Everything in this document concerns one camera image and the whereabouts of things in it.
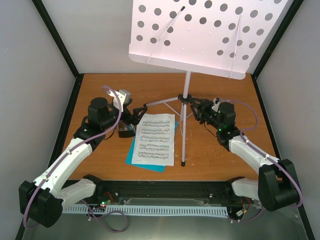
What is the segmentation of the black metronome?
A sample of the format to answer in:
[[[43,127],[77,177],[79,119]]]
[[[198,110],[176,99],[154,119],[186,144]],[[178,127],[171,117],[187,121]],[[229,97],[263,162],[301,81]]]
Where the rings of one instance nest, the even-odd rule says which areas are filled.
[[[133,124],[126,124],[120,121],[117,126],[120,138],[132,138],[136,136],[136,127]]]

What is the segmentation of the white sheet music paper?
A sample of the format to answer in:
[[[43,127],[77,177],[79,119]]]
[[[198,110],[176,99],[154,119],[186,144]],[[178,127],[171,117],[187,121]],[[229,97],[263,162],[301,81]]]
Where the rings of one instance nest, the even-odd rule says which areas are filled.
[[[175,162],[174,114],[144,114],[137,125],[132,163],[170,166]]]

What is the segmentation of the blue sheet music paper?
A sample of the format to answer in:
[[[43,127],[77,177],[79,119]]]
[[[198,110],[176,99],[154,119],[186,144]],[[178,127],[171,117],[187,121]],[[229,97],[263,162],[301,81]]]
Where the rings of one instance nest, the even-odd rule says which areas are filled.
[[[167,163],[165,165],[155,165],[155,164],[136,164],[133,163],[133,156],[134,156],[134,149],[135,149],[135,141],[136,141],[136,137],[133,138],[131,147],[129,149],[128,155],[126,157],[125,163],[132,165],[132,166],[136,166],[139,168],[143,168],[143,169],[147,169],[147,170],[151,170],[151,171],[155,171],[155,172],[164,172],[165,167],[166,166],[174,166],[174,153],[175,153],[175,143],[173,142],[170,146],[171,146],[171,159],[167,161]]]

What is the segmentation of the white tripod music stand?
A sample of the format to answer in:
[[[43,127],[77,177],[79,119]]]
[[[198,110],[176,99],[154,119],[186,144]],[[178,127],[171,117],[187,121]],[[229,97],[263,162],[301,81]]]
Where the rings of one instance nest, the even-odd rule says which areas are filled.
[[[285,0],[135,0],[129,58],[241,80],[284,11]]]

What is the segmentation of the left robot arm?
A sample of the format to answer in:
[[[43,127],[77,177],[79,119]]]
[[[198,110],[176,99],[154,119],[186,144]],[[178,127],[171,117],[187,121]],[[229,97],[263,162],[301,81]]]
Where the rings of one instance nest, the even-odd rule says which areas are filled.
[[[136,126],[147,111],[147,107],[143,106],[130,112],[127,107],[132,99],[124,103],[120,103],[120,100],[119,96],[114,97],[112,103],[103,97],[91,100],[87,116],[83,118],[67,148],[34,181],[24,181],[20,185],[19,207],[26,229],[31,229],[29,219],[49,228],[58,221],[63,210],[77,202],[86,198],[96,202],[103,198],[104,188],[99,185],[101,180],[93,175],[88,174],[67,187],[64,184],[119,122]]]

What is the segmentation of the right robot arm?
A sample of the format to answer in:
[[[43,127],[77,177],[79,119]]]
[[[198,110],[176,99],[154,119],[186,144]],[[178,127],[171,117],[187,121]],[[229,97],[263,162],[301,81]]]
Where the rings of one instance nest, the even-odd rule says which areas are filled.
[[[294,164],[288,159],[268,154],[238,129],[232,101],[218,97],[214,100],[191,97],[189,103],[200,124],[216,129],[219,144],[245,161],[257,173],[257,180],[243,177],[231,182],[236,196],[259,201],[269,212],[287,206],[299,208],[303,204],[303,194],[298,185]]]

